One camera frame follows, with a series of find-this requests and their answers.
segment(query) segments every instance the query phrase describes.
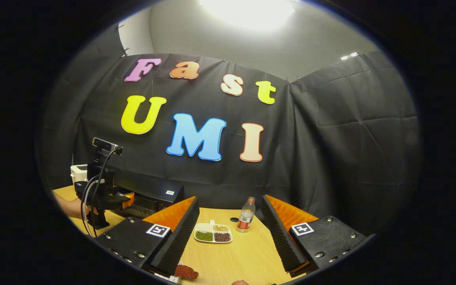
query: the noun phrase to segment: water bottle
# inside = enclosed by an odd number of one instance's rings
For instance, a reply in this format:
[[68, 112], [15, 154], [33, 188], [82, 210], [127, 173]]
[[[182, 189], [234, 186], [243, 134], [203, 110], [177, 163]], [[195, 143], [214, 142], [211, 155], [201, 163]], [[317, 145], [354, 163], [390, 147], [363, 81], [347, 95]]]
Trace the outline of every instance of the water bottle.
[[256, 209], [255, 198], [249, 197], [246, 204], [242, 207], [242, 211], [240, 211], [239, 222], [237, 224], [237, 231], [239, 233], [247, 233], [255, 216]]

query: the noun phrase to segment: orange letter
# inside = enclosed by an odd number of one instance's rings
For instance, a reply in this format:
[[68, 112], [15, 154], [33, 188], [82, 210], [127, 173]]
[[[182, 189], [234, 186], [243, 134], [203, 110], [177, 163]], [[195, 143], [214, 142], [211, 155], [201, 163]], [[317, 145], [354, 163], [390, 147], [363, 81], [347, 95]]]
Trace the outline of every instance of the orange letter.
[[185, 79], [195, 79], [198, 77], [198, 69], [200, 65], [194, 61], [183, 61], [176, 65], [176, 69], [170, 71], [170, 76], [172, 78], [185, 78]]
[[240, 159], [249, 162], [261, 161], [263, 156], [259, 153], [259, 137], [263, 127], [259, 124], [244, 123], [242, 128], [246, 130], [246, 143]]
[[274, 104], [276, 100], [270, 97], [270, 91], [275, 92], [276, 88], [271, 86], [270, 81], [258, 81], [256, 85], [259, 86], [258, 99], [263, 103]]
[[242, 94], [242, 86], [240, 86], [242, 84], [244, 84], [244, 81], [239, 76], [235, 76], [233, 74], [226, 74], [225, 76], [223, 76], [221, 90], [223, 90], [223, 92], [225, 93], [239, 96], [240, 94]]

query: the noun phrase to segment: hand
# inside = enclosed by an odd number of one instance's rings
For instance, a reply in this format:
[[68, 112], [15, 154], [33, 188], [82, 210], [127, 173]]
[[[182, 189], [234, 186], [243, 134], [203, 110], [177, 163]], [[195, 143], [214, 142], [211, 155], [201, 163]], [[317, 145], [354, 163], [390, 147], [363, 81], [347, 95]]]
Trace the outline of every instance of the hand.
[[[56, 200], [63, 210], [63, 212], [71, 218], [77, 218], [77, 219], [82, 219], [82, 216], [80, 215], [80, 199], [76, 198], [72, 201], [67, 201], [63, 199], [61, 196], [57, 195], [54, 193], [54, 196], [56, 197]], [[87, 206], [87, 212], [91, 211], [91, 207]], [[96, 211], [96, 208], [94, 208], [94, 213], [97, 215], [98, 211]]]
[[249, 284], [244, 280], [239, 280], [239, 281], [233, 282], [232, 285], [249, 285]]

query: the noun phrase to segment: divided plate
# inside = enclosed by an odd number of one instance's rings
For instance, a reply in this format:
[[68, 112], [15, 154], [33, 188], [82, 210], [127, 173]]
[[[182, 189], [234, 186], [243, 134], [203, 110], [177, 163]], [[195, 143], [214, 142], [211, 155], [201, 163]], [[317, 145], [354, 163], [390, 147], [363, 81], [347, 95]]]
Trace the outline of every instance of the divided plate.
[[[228, 229], [228, 231], [216, 231], [214, 230], [214, 226], [217, 226], [217, 227], [225, 227], [226, 229]], [[201, 240], [201, 239], [198, 239], [196, 234], [197, 232], [200, 232], [200, 233], [212, 233], [212, 240]], [[229, 234], [230, 235], [230, 240], [229, 241], [216, 241], [215, 240], [215, 234]], [[210, 242], [210, 243], [228, 243], [228, 242], [231, 242], [233, 240], [233, 235], [232, 235], [232, 231], [230, 230], [230, 227], [228, 227], [227, 225], [218, 225], [214, 222], [214, 220], [210, 220], [210, 224], [206, 223], [206, 222], [199, 222], [198, 224], [196, 224], [195, 226], [195, 231], [193, 232], [193, 235], [195, 236], [195, 239], [197, 241], [202, 241], [202, 242]]]

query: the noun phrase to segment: black cloth backdrop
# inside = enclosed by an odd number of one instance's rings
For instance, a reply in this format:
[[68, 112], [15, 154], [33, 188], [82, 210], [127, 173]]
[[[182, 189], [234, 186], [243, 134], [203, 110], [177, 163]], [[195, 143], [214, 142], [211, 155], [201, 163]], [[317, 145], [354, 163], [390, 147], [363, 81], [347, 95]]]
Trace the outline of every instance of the black cloth backdrop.
[[[140, 81], [125, 82], [141, 58], [162, 62]], [[171, 78], [181, 61], [199, 63], [199, 76]], [[422, 162], [416, 111], [403, 79], [381, 52], [340, 61], [293, 83], [237, 63], [178, 54], [116, 55], [78, 65], [84, 80], [78, 92], [56, 91], [56, 102], [45, 109], [42, 128], [49, 131], [40, 137], [38, 160], [49, 189], [71, 184], [71, 153], [74, 164], [88, 163], [93, 137], [123, 146], [110, 166], [182, 182], [185, 196], [199, 197], [201, 207], [238, 209], [248, 196], [258, 203], [268, 194], [319, 217], [335, 215], [365, 235], [381, 229], [416, 186]], [[241, 96], [221, 91], [225, 74], [243, 78]], [[277, 89], [271, 92], [274, 104], [257, 97], [255, 82], [265, 80]], [[136, 122], [145, 120], [151, 97], [167, 99], [142, 135], [121, 127], [131, 95], [146, 99]], [[177, 113], [192, 115], [197, 130], [210, 118], [226, 121], [220, 161], [200, 159], [200, 149], [192, 157], [166, 152]], [[239, 158], [243, 123], [264, 127], [261, 162]]]

